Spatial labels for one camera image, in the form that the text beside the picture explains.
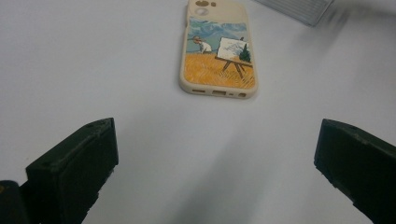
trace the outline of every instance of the painted phone case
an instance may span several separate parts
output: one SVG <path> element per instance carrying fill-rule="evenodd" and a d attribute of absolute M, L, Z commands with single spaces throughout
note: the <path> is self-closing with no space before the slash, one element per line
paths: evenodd
<path fill-rule="evenodd" d="M 190 0 L 180 68 L 189 93 L 248 98 L 257 76 L 243 5 L 232 0 Z"/>

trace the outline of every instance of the camera cutout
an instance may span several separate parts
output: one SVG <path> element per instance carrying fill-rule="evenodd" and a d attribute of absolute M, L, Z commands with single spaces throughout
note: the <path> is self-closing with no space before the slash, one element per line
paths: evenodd
<path fill-rule="evenodd" d="M 204 8 L 204 7 L 199 7 L 199 8 L 197 8 L 197 9 L 195 10 L 195 13 L 198 14 L 198 15 L 200 15 L 200 16 L 205 16 L 205 15 L 209 14 L 209 10 L 207 10 L 207 9 Z"/>
<path fill-rule="evenodd" d="M 207 1 L 196 1 L 195 5 L 197 5 L 198 7 L 207 7 L 209 6 L 209 3 Z"/>

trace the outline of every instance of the wheat field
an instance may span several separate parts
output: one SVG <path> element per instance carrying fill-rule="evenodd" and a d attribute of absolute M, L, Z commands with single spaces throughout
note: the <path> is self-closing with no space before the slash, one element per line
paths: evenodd
<path fill-rule="evenodd" d="M 250 89 L 255 85 L 253 68 L 244 66 L 241 69 L 243 78 L 233 64 L 222 72 L 226 62 L 215 58 L 216 54 L 186 54 L 184 77 L 191 83 Z"/>

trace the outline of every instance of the white table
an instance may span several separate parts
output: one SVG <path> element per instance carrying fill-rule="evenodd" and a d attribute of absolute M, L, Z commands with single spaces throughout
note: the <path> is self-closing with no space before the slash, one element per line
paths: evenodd
<path fill-rule="evenodd" d="M 178 86 L 187 1 L 2 1 L 0 179 L 113 117 L 120 165 L 85 224 L 371 223 L 313 160 L 325 118 L 396 145 L 396 2 L 336 0 L 317 28 L 240 2 L 247 100 Z"/>

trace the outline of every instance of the tree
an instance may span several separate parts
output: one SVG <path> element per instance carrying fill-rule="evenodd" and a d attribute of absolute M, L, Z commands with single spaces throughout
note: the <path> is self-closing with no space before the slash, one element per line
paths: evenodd
<path fill-rule="evenodd" d="M 248 51 L 248 44 L 245 44 L 244 50 L 239 54 L 239 59 L 244 62 L 250 63 L 250 52 Z"/>

